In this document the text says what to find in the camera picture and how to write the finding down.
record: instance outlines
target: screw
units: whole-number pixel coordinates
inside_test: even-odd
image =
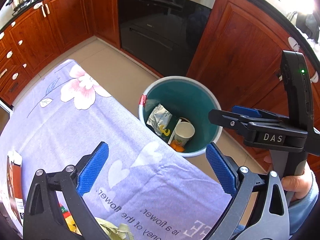
[[[277,174],[275,171],[270,171],[270,175],[271,175],[272,177],[278,176],[278,174]]]
[[[242,166],[242,167],[240,167],[240,171],[241,171],[242,173],[248,173],[248,172],[249,172],[249,169],[248,169],[246,166]]]
[[[75,169],[75,167],[73,165],[69,165],[66,167],[67,172],[72,172],[72,171],[74,171],[74,169]]]
[[[37,171],[36,171],[36,175],[37,175],[37,176],[41,176],[42,174],[43,174],[43,170],[37,170]]]

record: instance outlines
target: black countertop edge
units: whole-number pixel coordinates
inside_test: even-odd
[[[8,22],[1,30],[0,33],[3,32],[15,19],[17,19],[21,14],[30,9],[36,3],[41,2],[42,0],[35,0],[27,7],[23,8],[19,11],[17,15],[15,15],[10,22]],[[302,34],[296,29],[296,27],[273,5],[268,3],[266,0],[247,0],[263,10],[266,14],[268,14],[271,18],[273,18],[278,24],[282,26],[300,45],[300,48],[305,52],[306,56],[310,60],[311,64],[314,66],[315,70],[320,73],[320,61],[317,58],[315,52],[311,48],[310,44],[307,40],[302,36]]]
[[[18,13],[13,16],[9,22],[7,22],[2,29],[0,30],[0,33],[4,32],[4,30],[12,23],[15,21],[15,19],[17,19],[19,16],[21,16],[24,12],[26,12],[27,10],[29,10],[30,8],[32,8],[35,4],[41,2],[43,0],[34,0],[32,3],[30,3],[28,6],[26,6],[25,8],[21,9],[18,11]]]
[[[296,27],[273,5],[268,3],[266,0],[247,0],[263,10],[271,18],[273,18],[278,24],[284,28],[289,35],[291,35],[297,43],[300,45],[300,48],[304,51],[311,64],[314,66],[315,70],[320,74],[320,61],[317,58],[315,52],[311,48],[307,40],[302,36],[302,34],[296,29]]]

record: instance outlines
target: paper cup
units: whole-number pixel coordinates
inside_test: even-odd
[[[180,122],[175,128],[174,139],[177,145],[184,146],[195,134],[195,128],[189,122]]]

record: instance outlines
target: blue gripper pad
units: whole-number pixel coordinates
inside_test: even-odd
[[[258,110],[243,107],[243,106],[233,106],[232,112],[236,113],[236,114],[247,115],[248,117],[252,117],[252,118],[260,118],[261,117],[261,114],[259,113]]]
[[[226,164],[226,161],[221,156],[222,153],[217,150],[214,143],[207,145],[205,156],[216,174],[225,193],[230,194],[232,197],[236,194],[236,177]]]
[[[81,197],[90,192],[108,156],[109,146],[103,143],[79,174],[77,191]]]

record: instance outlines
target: purple tablecloth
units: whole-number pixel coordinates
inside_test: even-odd
[[[200,240],[231,199],[67,60],[25,97],[0,136],[6,207],[8,151],[23,157],[26,200],[36,170],[61,171],[101,141],[109,145],[109,158],[83,199],[95,217],[127,223],[136,239]],[[66,205],[60,192],[58,198]]]

